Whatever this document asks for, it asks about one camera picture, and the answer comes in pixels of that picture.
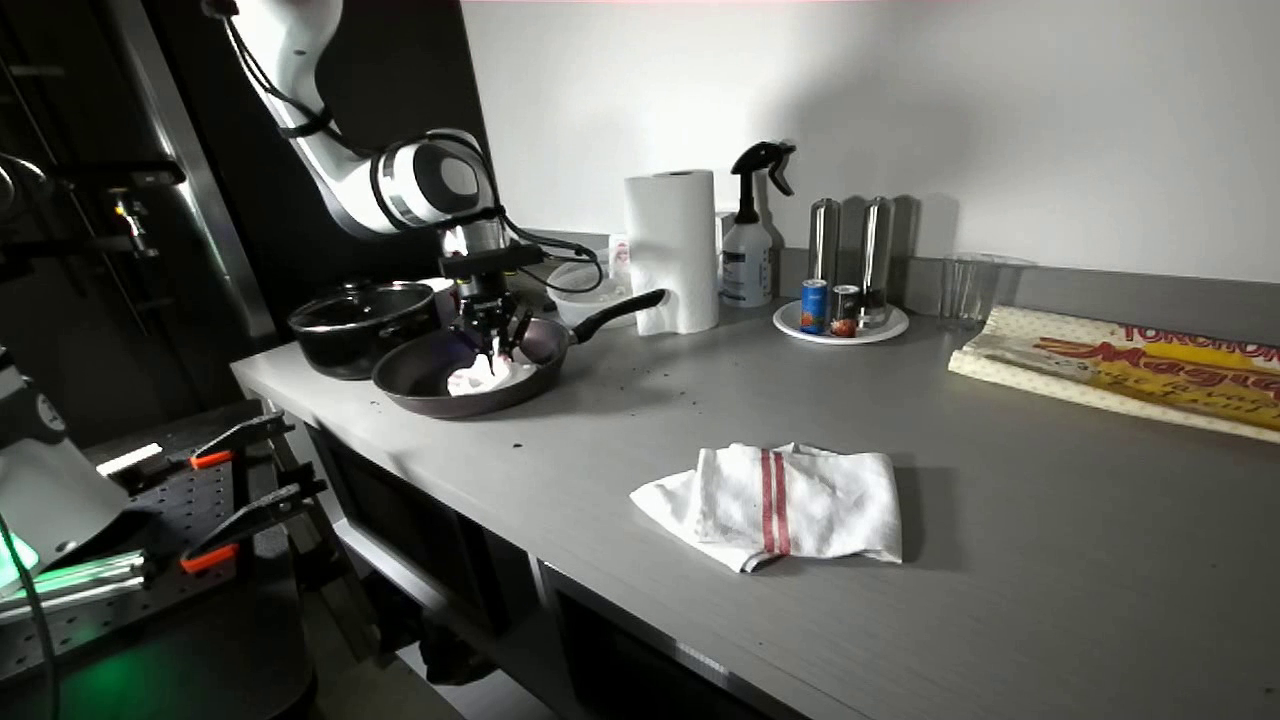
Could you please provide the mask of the white towel with red stripes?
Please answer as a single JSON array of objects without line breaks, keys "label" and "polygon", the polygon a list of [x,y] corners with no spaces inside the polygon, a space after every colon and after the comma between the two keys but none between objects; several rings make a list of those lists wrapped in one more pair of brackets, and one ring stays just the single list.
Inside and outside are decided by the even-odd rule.
[{"label": "white towel with red stripes", "polygon": [[902,562],[893,464],[810,445],[704,448],[695,466],[636,488],[632,503],[736,573],[783,557]]}]

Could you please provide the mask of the dark frying pan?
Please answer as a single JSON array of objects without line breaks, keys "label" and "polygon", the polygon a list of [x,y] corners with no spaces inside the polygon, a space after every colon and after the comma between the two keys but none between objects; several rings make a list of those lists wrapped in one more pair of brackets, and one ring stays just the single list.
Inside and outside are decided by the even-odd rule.
[{"label": "dark frying pan", "polygon": [[667,290],[653,290],[612,304],[567,328],[547,319],[531,319],[520,352],[532,363],[525,378],[488,392],[454,396],[447,388],[457,370],[472,366],[477,354],[465,333],[434,331],[384,356],[372,372],[372,383],[393,402],[419,415],[457,420],[490,415],[545,393],[561,379],[561,368],[576,345],[589,342],[608,322],[658,307]]}]

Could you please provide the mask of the white plate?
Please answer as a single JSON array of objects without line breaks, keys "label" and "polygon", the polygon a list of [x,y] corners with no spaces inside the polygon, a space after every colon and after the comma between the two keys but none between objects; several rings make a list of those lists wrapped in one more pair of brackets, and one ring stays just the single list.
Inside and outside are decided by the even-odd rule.
[{"label": "white plate", "polygon": [[878,328],[860,329],[854,337],[837,337],[829,334],[812,334],[806,333],[800,328],[800,310],[801,301],[794,300],[778,307],[773,315],[772,322],[777,331],[783,334],[792,337],[795,340],[805,341],[809,343],[827,345],[827,346],[859,346],[859,345],[873,345],[893,340],[910,327],[910,319],[906,313],[896,306],[890,305],[890,319]]}]

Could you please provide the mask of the white plastic bowl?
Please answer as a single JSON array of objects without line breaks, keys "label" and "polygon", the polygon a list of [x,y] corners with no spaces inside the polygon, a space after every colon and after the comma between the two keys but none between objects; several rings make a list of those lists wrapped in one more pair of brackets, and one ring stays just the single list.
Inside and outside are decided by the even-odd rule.
[{"label": "white plastic bowl", "polygon": [[547,279],[552,288],[548,296],[556,304],[559,323],[566,327],[577,325],[602,309],[634,296],[632,273],[627,263],[617,270],[609,263],[600,263],[603,279],[595,290],[589,290],[599,273],[594,263],[567,263],[554,269]]}]

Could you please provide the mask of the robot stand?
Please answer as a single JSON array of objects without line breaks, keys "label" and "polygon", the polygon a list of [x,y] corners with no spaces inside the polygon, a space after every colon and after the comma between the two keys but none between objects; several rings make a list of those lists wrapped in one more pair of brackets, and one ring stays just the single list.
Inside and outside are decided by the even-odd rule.
[{"label": "robot stand", "polygon": [[[262,414],[242,400],[179,421],[118,436],[84,450],[105,462],[151,442],[189,455],[239,421]],[[169,560],[233,511],[278,487],[271,450],[246,452],[244,474],[228,462],[177,469],[132,498],[106,530],[97,556],[146,548]],[[316,679],[305,638],[292,547],[283,527],[239,546],[234,562],[204,575],[157,577],[136,591],[47,615],[58,653],[60,720],[305,720]],[[0,628],[0,720],[47,720],[49,682],[29,623]]]}]

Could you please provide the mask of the steel grinder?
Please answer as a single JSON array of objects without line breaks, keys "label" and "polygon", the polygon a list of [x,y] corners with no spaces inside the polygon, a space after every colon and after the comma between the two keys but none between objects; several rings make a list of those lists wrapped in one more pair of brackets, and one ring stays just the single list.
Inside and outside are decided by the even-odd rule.
[{"label": "steel grinder", "polygon": [[888,283],[892,256],[892,202],[876,196],[867,204],[863,223],[861,310],[864,331],[884,325],[890,316]]},{"label": "steel grinder", "polygon": [[838,275],[842,206],[835,199],[814,201],[809,211],[806,278],[832,286]]}]

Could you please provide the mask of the clear drinking glass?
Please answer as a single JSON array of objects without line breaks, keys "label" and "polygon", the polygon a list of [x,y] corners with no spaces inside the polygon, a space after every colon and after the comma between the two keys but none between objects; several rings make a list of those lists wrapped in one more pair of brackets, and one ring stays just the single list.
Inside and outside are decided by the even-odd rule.
[{"label": "clear drinking glass", "polygon": [[998,287],[1002,261],[987,252],[959,252],[941,260],[940,320],[947,327],[977,328],[986,323]]}]

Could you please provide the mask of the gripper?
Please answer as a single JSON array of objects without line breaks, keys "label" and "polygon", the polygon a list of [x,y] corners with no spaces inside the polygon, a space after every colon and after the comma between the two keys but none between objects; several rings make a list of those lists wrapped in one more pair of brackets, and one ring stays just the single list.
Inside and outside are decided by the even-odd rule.
[{"label": "gripper", "polygon": [[497,327],[503,327],[499,331],[499,356],[513,360],[534,319],[529,307],[516,311],[517,302],[509,291],[508,277],[509,272],[489,272],[458,279],[463,340],[488,363],[493,363],[497,355]]}]

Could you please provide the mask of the black clamp with orange tip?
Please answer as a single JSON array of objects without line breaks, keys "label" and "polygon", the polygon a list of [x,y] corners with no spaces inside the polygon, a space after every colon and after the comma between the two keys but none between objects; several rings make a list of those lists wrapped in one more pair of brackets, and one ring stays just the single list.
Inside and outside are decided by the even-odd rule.
[{"label": "black clamp with orange tip", "polygon": [[293,429],[294,425],[288,423],[283,411],[251,418],[196,448],[188,457],[188,466],[204,470],[230,462],[244,448],[283,437]]},{"label": "black clamp with orange tip", "polygon": [[306,512],[314,506],[311,498],[325,488],[317,478],[302,479],[255,500],[184,550],[178,566],[195,577],[234,560],[243,542]]}]

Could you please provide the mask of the black pot with lid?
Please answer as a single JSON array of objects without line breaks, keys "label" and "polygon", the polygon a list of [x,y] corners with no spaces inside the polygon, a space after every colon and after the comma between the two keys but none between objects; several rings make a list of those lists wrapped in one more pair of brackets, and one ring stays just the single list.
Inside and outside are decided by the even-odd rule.
[{"label": "black pot with lid", "polygon": [[344,284],[297,307],[288,325],[308,365],[338,380],[366,380],[392,350],[443,327],[422,282]]}]

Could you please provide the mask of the paper towel roll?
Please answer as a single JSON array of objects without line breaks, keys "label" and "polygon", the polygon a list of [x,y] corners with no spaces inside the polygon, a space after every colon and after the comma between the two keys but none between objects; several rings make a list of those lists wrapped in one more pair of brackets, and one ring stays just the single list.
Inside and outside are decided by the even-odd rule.
[{"label": "paper towel roll", "polygon": [[640,336],[694,334],[718,324],[714,176],[673,170],[623,181],[623,222],[636,295],[666,299],[636,315]]}]

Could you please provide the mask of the packaged yellow cloth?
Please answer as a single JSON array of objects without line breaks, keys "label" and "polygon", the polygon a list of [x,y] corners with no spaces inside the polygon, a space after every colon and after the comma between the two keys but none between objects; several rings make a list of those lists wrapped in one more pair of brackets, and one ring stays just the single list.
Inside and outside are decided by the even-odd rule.
[{"label": "packaged yellow cloth", "polygon": [[955,350],[959,375],[1180,427],[1280,445],[1280,347],[993,307]]}]

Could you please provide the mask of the small white cloth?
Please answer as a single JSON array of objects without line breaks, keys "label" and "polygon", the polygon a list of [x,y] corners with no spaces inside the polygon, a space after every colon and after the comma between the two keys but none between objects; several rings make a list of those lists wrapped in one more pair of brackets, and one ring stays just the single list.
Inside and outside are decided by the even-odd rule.
[{"label": "small white cloth", "polygon": [[531,378],[539,368],[520,348],[504,348],[494,340],[489,354],[479,354],[472,365],[449,374],[445,391],[451,397],[493,393]]}]

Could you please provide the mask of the spray bottle with black trigger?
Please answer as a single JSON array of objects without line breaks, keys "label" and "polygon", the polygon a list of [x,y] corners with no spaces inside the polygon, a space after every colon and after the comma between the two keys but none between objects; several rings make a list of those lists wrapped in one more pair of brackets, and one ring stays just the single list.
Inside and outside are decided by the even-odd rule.
[{"label": "spray bottle with black trigger", "polygon": [[765,173],[786,197],[795,195],[785,170],[796,145],[785,140],[760,141],[745,150],[730,174],[739,178],[739,206],[732,227],[721,241],[719,299],[731,307],[759,307],[773,299],[773,240],[765,231],[756,202],[755,176]]}]

